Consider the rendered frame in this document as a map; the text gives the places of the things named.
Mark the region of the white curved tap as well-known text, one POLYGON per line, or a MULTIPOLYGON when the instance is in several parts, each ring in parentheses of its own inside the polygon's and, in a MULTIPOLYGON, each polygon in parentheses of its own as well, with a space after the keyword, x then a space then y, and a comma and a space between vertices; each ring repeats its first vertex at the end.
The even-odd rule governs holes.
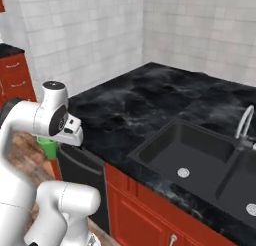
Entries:
POLYGON ((241 143, 242 146, 256 151, 256 138, 248 135, 254 110, 255 108, 253 105, 247 107, 237 126, 235 138, 241 143))

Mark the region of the green cup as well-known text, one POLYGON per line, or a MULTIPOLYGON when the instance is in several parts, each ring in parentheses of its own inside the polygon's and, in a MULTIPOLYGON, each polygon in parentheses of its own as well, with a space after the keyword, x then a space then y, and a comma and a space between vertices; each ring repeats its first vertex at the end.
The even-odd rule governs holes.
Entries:
POLYGON ((39 143, 40 147, 42 148, 44 152, 44 156, 47 159, 56 159, 57 158, 57 149, 58 149, 58 143, 55 141, 52 141, 50 139, 38 137, 37 142, 39 143))

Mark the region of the black dishwasher door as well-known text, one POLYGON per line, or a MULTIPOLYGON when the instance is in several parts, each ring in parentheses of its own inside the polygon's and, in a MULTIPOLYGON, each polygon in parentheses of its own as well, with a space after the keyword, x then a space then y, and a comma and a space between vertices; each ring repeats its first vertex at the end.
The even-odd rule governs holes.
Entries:
POLYGON ((88 189, 90 194, 92 194, 93 191, 99 191, 99 196, 94 200, 95 206, 93 207, 93 210, 95 210, 95 213, 90 211, 90 219, 104 232, 109 234, 110 223, 104 161, 85 148, 67 144, 60 145, 59 150, 57 151, 57 159, 63 181, 78 184, 82 190, 88 189), (96 175, 76 166, 64 165, 60 161, 60 158, 63 156, 69 156, 81 163, 86 163, 87 160, 90 160, 100 165, 103 168, 103 172, 101 175, 96 175))

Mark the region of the red drawer cabinet run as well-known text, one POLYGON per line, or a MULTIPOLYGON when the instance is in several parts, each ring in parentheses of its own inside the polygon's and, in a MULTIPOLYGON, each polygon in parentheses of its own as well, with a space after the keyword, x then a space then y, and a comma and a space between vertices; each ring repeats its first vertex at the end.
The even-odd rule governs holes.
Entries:
POLYGON ((0 58, 0 96, 3 103, 15 97, 36 101, 24 53, 0 58))

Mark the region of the red cupboard door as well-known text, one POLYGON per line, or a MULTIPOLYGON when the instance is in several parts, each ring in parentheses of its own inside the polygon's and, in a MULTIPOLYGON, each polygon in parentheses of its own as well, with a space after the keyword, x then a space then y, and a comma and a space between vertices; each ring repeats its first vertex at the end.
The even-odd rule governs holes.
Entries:
POLYGON ((111 235, 122 246, 168 246, 163 222, 113 186, 107 188, 111 235))

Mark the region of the black double sink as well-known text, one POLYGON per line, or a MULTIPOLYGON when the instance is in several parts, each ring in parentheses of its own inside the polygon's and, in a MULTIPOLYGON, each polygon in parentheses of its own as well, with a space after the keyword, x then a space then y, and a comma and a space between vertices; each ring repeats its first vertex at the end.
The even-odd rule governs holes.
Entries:
POLYGON ((256 151, 174 119, 129 158, 256 229, 256 151))

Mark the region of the red drawer front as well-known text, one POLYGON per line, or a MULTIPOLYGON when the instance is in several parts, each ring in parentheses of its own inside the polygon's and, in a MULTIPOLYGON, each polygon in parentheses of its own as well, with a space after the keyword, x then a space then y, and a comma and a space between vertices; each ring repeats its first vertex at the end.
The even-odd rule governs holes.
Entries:
POLYGON ((105 169, 108 183, 124 193, 138 196, 138 184, 135 180, 108 163, 105 164, 105 169))

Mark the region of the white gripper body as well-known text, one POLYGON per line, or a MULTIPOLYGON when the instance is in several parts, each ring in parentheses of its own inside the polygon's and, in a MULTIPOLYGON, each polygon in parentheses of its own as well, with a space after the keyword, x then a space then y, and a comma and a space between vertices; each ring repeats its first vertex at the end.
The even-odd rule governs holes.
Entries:
POLYGON ((80 146, 83 141, 83 130, 81 126, 70 124, 62 129, 54 130, 54 140, 60 143, 65 143, 74 146, 80 146))

